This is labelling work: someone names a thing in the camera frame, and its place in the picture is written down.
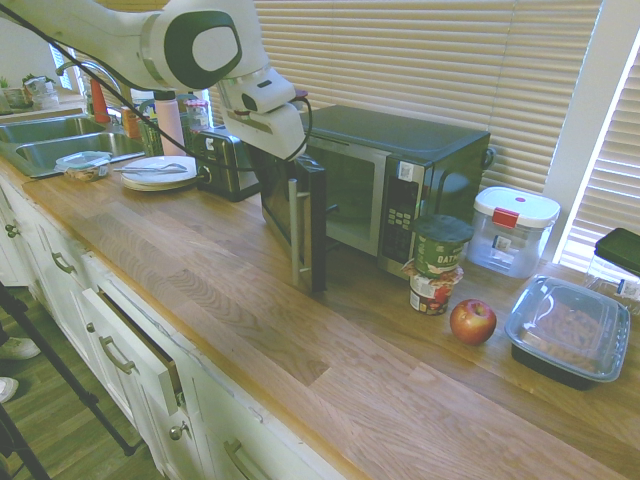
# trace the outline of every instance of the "toaster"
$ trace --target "toaster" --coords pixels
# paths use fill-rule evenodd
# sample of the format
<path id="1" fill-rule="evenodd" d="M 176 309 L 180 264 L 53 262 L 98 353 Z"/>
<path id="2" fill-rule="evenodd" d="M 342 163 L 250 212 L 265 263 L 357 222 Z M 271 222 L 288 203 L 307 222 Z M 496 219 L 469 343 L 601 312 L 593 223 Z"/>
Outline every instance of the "toaster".
<path id="1" fill-rule="evenodd" d="M 260 183 L 251 169 L 249 147 L 225 127 L 198 132 L 193 137 L 199 190 L 239 202 L 260 191 Z"/>

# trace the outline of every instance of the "robotic arm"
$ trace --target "robotic arm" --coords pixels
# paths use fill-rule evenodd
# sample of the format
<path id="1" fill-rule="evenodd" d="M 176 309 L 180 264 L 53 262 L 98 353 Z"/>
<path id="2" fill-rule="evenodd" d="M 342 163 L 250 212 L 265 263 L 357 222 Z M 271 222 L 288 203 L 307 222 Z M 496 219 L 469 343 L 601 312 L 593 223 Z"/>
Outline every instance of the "robotic arm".
<path id="1" fill-rule="evenodd" d="M 298 111 L 289 103 L 295 89 L 269 65 L 252 0 L 171 0 L 160 11 L 143 13 L 116 12 L 91 0 L 0 4 L 133 88 L 216 85 L 228 130 L 279 158 L 304 140 Z"/>

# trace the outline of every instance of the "black cable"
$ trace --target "black cable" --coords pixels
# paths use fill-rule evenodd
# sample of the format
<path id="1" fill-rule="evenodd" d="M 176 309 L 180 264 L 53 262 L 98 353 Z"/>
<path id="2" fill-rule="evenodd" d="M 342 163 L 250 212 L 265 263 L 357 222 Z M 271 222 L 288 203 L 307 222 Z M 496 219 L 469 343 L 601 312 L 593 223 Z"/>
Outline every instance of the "black cable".
<path id="1" fill-rule="evenodd" d="M 177 142 L 173 137 L 171 137 L 168 133 L 166 133 L 164 130 L 162 130 L 158 124 L 152 122 L 151 120 L 149 120 L 147 117 L 144 116 L 144 114 L 142 112 L 140 112 L 133 104 L 131 104 L 126 98 L 124 98 L 122 95 L 120 95 L 120 93 L 118 93 L 118 91 L 113 88 L 111 85 L 109 85 L 108 83 L 106 83 L 104 80 L 102 80 L 98 75 L 96 75 L 95 73 L 93 73 L 91 70 L 89 70 L 87 67 L 85 67 L 84 65 L 82 65 L 82 62 L 79 62 L 75 57 L 73 57 L 73 55 L 71 55 L 69 52 L 67 52 L 64 48 L 62 48 L 58 42 L 50 37 L 49 35 L 47 35 L 45 32 L 43 32 L 42 30 L 40 30 L 38 27 L 36 27 L 35 25 L 33 25 L 31 22 L 29 22 L 27 19 L 23 18 L 22 16 L 18 15 L 16 12 L 14 12 L 13 10 L 11 10 L 10 8 L 2 5 L 0 3 L 0 12 L 6 14 L 8 17 L 14 19 L 15 21 L 17 21 L 20 25 L 22 25 L 24 28 L 26 28 L 27 30 L 32 31 L 33 33 L 35 33 L 36 35 L 38 35 L 40 38 L 42 38 L 43 40 L 45 40 L 46 42 L 48 42 L 50 45 L 52 45 L 56 50 L 58 50 L 64 57 L 66 57 L 71 63 L 73 63 L 76 67 L 78 67 L 80 70 L 82 70 L 86 75 L 88 75 L 90 78 L 94 79 L 95 81 L 97 81 L 102 87 L 106 88 L 107 91 L 113 95 L 114 97 L 116 97 L 118 100 L 120 100 L 122 102 L 122 104 L 126 107 L 128 107 L 145 125 L 147 125 L 148 127 L 150 127 L 151 129 L 155 130 L 156 132 L 158 132 L 161 136 L 163 136 L 164 138 L 166 138 L 169 142 L 171 142 L 174 146 L 178 147 L 180 150 L 182 150 L 184 153 L 186 153 L 188 156 L 199 159 L 200 161 L 205 161 L 207 163 L 212 163 L 213 165 L 215 165 L 218 168 L 222 168 L 222 169 L 227 169 L 227 170 L 234 170 L 234 171 L 238 171 L 238 172 L 253 172 L 255 171 L 254 168 L 238 168 L 238 167 L 230 167 L 228 165 L 225 165 L 221 162 L 213 162 L 209 159 L 203 158 L 200 155 L 196 155 L 193 151 L 191 151 L 190 149 L 188 149 L 187 147 L 185 147 L 184 145 L 181 145 L 179 142 Z M 307 107 L 309 108 L 309 129 L 307 131 L 307 135 L 305 136 L 305 138 L 303 139 L 302 143 L 300 144 L 300 146 L 294 151 L 293 154 L 289 155 L 289 157 L 287 157 L 285 159 L 285 161 L 290 161 L 293 158 L 295 158 L 295 155 L 302 150 L 302 148 L 307 144 L 307 141 L 309 140 L 309 136 L 311 134 L 311 103 L 309 102 L 309 100 L 307 100 L 306 98 L 302 98 L 302 101 L 304 101 L 307 104 Z"/>

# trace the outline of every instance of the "red apple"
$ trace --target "red apple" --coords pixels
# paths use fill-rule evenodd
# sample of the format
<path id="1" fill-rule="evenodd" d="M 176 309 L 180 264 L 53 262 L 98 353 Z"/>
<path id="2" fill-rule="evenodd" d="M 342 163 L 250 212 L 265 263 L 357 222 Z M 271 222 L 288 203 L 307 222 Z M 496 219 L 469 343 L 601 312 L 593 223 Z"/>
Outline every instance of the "red apple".
<path id="1" fill-rule="evenodd" d="M 496 329 L 496 314 L 482 300 L 463 300 L 451 311 L 451 331 L 462 343 L 480 345 Z"/>

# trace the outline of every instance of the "stacked cans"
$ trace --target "stacked cans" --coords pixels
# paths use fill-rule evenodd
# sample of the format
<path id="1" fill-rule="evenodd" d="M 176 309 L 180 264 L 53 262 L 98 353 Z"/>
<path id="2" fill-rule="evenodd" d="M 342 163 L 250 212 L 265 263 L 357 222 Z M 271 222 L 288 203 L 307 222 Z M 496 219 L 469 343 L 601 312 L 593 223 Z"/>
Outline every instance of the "stacked cans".
<path id="1" fill-rule="evenodd" d="M 415 258 L 405 265 L 410 276 L 411 306 L 426 315 L 447 311 L 453 286 L 462 280 L 458 265 L 471 225 L 447 215 L 425 215 L 414 222 Z"/>

